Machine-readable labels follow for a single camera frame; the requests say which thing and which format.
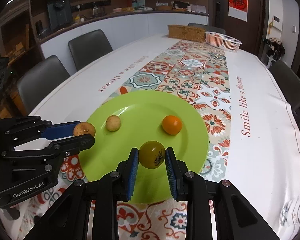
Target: wooden door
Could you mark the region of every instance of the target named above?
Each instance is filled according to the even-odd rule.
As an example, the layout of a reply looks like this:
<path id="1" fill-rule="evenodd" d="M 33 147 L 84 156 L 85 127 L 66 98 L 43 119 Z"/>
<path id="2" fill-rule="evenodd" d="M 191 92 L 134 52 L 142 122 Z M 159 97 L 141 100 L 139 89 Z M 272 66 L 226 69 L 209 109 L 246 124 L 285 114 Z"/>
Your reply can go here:
<path id="1" fill-rule="evenodd" d="M 226 34 L 242 42 L 240 49 L 257 55 L 262 39 L 263 0 L 248 0 L 247 21 L 228 15 L 229 0 L 216 0 L 215 26 L 226 30 Z"/>

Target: white cabinet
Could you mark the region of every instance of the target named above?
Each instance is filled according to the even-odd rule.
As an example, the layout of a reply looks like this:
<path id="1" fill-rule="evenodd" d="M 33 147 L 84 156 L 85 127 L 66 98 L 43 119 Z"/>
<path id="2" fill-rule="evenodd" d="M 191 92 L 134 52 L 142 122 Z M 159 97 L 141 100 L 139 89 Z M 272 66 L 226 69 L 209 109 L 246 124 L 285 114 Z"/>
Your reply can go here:
<path id="1" fill-rule="evenodd" d="M 146 14 L 131 15 L 133 19 L 134 40 L 149 36 L 148 17 Z"/>
<path id="2" fill-rule="evenodd" d="M 174 13 L 149 13 L 149 35 L 168 34 L 168 25 L 176 24 Z"/>
<path id="3" fill-rule="evenodd" d="M 208 25 L 208 17 L 195 14 L 175 13 L 176 24 L 187 26 L 189 23 Z"/>
<path id="4" fill-rule="evenodd" d="M 73 75 L 77 72 L 77 69 L 75 68 L 74 61 L 68 47 L 68 42 L 80 35 L 82 35 L 82 31 L 81 28 L 78 27 L 41 44 L 44 57 L 47 58 L 51 55 L 56 55 L 68 73 Z"/>
<path id="5" fill-rule="evenodd" d="M 134 41 L 133 18 L 131 15 L 110 18 L 114 37 L 114 50 Z"/>

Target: white table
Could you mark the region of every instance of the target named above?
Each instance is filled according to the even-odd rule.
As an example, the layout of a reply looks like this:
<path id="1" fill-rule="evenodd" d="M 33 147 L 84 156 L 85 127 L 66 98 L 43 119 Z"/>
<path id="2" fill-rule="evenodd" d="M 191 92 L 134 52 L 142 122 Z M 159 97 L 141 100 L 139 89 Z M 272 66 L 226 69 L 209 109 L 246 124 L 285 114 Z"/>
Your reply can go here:
<path id="1" fill-rule="evenodd" d="M 178 41 L 158 34 L 123 46 L 72 75 L 30 115 L 40 115 L 43 120 L 53 123 L 84 122 L 131 75 Z M 241 50 L 225 54 L 232 116 L 225 178 L 233 182 L 280 239 L 291 239 L 298 231 L 298 226 L 281 227 L 279 214 L 287 200 L 300 194 L 298 127 L 290 105 L 258 58 Z M 128 66 L 133 68 L 124 71 Z M 122 71 L 124 74 L 120 74 L 121 78 L 115 78 Z M 245 110 L 249 119 L 249 134 L 241 119 L 242 110 Z M 42 140 L 33 141 L 23 148 L 46 146 L 47 142 Z M 5 222 L 14 239 L 21 224 L 24 205 L 21 205 L 19 220 L 13 224 Z"/>

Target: kettle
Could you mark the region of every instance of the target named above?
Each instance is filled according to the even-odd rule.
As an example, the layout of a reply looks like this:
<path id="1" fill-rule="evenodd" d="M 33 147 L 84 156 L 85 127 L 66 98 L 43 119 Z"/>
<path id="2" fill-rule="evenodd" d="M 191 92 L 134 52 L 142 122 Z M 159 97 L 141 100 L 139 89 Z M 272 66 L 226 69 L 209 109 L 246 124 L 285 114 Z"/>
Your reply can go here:
<path id="1" fill-rule="evenodd" d="M 106 15 L 106 10 L 104 6 L 97 6 L 96 4 L 93 7 L 93 17 L 101 17 Z"/>

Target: green plate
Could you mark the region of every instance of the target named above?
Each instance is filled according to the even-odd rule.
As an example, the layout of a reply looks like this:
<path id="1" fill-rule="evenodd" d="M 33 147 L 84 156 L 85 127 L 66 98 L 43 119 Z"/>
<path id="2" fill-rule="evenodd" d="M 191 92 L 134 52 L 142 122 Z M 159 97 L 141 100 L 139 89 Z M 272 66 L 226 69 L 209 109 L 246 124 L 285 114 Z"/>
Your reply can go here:
<path id="1" fill-rule="evenodd" d="M 110 115 L 118 115 L 121 127 L 109 132 L 105 125 Z M 181 131 L 173 136 L 161 127 L 162 119 L 175 115 L 183 122 Z M 118 163 L 127 160 L 131 148 L 147 141 L 158 141 L 165 148 L 173 147 L 177 160 L 189 170 L 199 172 L 208 154 L 208 132 L 199 113 L 186 101 L 165 92 L 140 90 L 106 102 L 88 119 L 96 128 L 95 144 L 82 151 L 79 160 L 89 181 L 115 171 Z M 171 197 L 165 164 L 146 169 L 141 164 L 132 203 L 153 203 Z"/>

